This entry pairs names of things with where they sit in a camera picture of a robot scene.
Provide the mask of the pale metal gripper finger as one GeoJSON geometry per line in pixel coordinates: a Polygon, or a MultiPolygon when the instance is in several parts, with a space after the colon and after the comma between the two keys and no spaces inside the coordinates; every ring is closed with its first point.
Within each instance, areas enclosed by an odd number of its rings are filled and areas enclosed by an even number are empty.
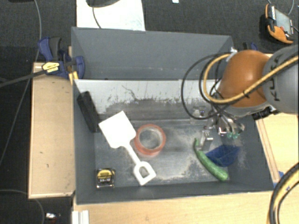
{"type": "Polygon", "coordinates": [[[203,149],[203,145],[206,137],[210,137],[209,131],[202,131],[202,135],[200,138],[200,149],[203,149]]]}
{"type": "Polygon", "coordinates": [[[208,152],[210,150],[211,144],[213,143],[213,137],[206,137],[203,145],[203,151],[208,152]]]}

